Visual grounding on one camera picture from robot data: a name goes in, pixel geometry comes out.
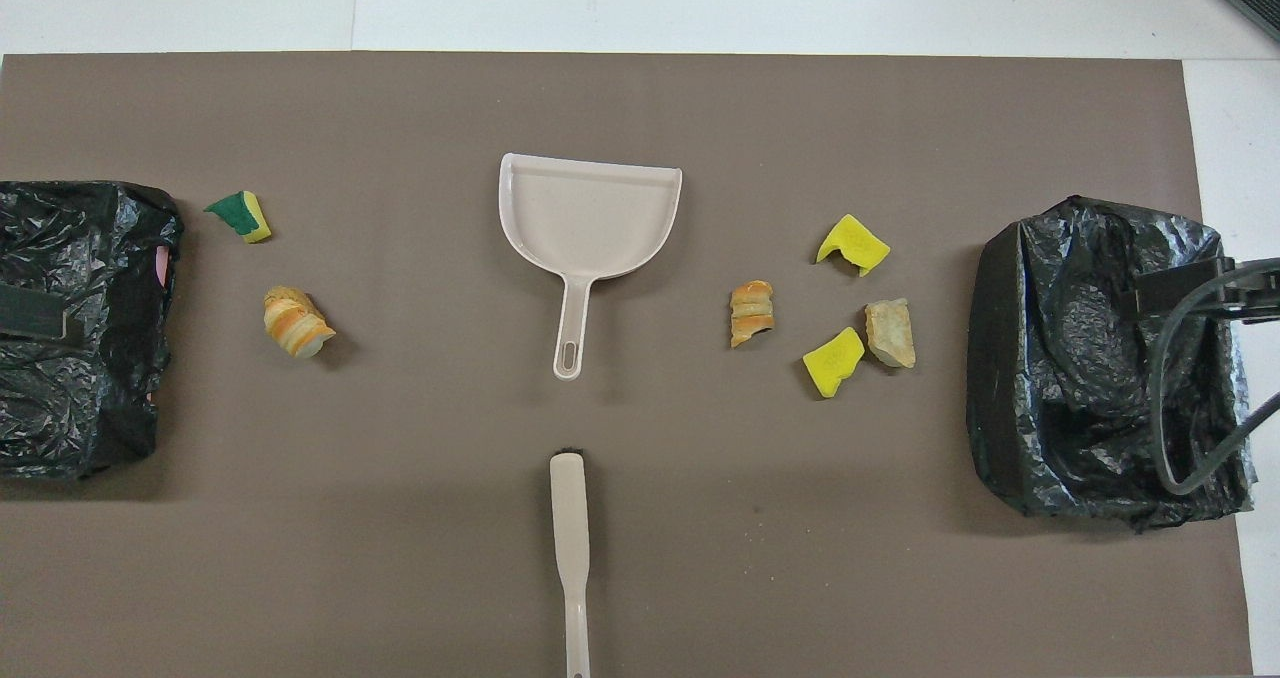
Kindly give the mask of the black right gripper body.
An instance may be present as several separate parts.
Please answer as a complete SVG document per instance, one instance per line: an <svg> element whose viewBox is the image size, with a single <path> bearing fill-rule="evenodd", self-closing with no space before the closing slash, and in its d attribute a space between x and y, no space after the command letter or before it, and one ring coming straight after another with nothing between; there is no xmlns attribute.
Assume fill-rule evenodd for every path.
<svg viewBox="0 0 1280 678"><path fill-rule="evenodd" d="M1226 262L1238 276L1222 290L1225 317L1247 324L1280 321L1280 257Z"/></svg>

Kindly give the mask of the green and yellow sponge piece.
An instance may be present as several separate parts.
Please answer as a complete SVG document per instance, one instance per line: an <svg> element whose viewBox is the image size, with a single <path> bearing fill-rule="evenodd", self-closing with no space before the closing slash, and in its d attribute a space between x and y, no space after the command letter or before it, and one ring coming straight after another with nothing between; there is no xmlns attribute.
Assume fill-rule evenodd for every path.
<svg viewBox="0 0 1280 678"><path fill-rule="evenodd" d="M270 239L270 224L262 212L259 196L251 191L237 191L214 203L206 205L205 214L212 214L230 226L246 244Z"/></svg>

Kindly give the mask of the striped croissant toy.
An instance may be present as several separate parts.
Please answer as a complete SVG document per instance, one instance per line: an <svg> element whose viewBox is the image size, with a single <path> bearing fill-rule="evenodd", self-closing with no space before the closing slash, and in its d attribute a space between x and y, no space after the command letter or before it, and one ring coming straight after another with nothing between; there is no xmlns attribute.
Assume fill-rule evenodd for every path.
<svg viewBox="0 0 1280 678"><path fill-rule="evenodd" d="M262 322L266 335L275 342L275 345L297 359L316 356L325 342L337 336L334 327L329 326L326 319L315 306L311 313L302 313L301 310L284 310L279 313L264 312Z"/></svg>
<svg viewBox="0 0 1280 678"><path fill-rule="evenodd" d="M745 344L756 333L776 327L774 290L769 281L741 283L730 294L730 347Z"/></svg>

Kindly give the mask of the beige plastic dustpan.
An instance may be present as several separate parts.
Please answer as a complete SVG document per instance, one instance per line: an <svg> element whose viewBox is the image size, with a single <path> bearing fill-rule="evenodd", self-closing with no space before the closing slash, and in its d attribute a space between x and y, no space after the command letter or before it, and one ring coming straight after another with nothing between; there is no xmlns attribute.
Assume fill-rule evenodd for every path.
<svg viewBox="0 0 1280 678"><path fill-rule="evenodd" d="M504 154L498 177L502 232L522 258L561 278L552 371L580 377L593 287L635 272L666 246L684 173Z"/></svg>

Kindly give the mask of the beige hand brush black bristles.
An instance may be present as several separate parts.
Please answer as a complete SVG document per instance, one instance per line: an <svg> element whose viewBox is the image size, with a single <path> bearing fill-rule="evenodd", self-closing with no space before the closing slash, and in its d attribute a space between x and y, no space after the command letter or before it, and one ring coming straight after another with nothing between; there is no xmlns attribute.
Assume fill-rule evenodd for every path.
<svg viewBox="0 0 1280 678"><path fill-rule="evenodd" d="M566 678L591 678L588 581L590 528L584 454L566 449L549 461L556 564L564 600Z"/></svg>

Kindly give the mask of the flat black bagged bin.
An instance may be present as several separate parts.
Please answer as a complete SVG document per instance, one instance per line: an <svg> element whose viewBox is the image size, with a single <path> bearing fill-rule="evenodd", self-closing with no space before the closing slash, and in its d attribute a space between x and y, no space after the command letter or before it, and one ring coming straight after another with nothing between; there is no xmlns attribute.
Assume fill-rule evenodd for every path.
<svg viewBox="0 0 1280 678"><path fill-rule="evenodd" d="M154 187L0 180L0 287L58 296L79 324L61 340L0 330L0 478L77 481L154 454L184 230Z"/></svg>

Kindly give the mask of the deep black bagged bin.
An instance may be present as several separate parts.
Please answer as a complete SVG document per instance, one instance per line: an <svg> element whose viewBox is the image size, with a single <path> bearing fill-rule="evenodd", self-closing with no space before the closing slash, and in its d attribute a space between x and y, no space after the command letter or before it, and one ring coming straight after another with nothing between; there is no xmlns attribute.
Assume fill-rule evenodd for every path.
<svg viewBox="0 0 1280 678"><path fill-rule="evenodd" d="M1220 258L1192 217L1071 196L984 246L966 347L966 429L975 473L1028 517L1121 519L1134 531L1253 507L1247 450L1206 484L1171 494L1151 441L1148 358L1161 319L1129 319L1143 274Z"/></svg>

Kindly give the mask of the beige bread chunk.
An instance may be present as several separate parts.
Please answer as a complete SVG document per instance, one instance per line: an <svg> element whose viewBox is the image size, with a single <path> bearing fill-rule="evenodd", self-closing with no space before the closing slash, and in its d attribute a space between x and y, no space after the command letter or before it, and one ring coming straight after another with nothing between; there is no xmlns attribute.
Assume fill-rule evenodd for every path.
<svg viewBox="0 0 1280 678"><path fill-rule="evenodd" d="M890 368L914 368L916 351L909 301L874 301L864 306L864 317L872 354Z"/></svg>

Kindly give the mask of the brown table mat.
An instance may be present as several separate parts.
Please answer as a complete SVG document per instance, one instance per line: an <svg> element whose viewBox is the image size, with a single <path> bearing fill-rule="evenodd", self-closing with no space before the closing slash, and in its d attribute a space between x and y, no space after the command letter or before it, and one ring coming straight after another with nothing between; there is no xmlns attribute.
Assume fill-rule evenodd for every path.
<svg viewBox="0 0 1280 678"><path fill-rule="evenodd" d="M508 244L504 154L684 173L591 289ZM297 52L4 60L0 180L186 223L157 452L0 481L0 678L564 678L548 461L585 453L595 678L1251 670L1234 519L1034 519L973 469L982 246L1071 194L1199 210L1176 61ZM273 235L204 209L259 196ZM840 217L890 246L860 278ZM730 347L730 294L776 327ZM294 287L334 327L264 330ZM864 306L909 301L914 368ZM831 399L801 358L855 327Z"/></svg>

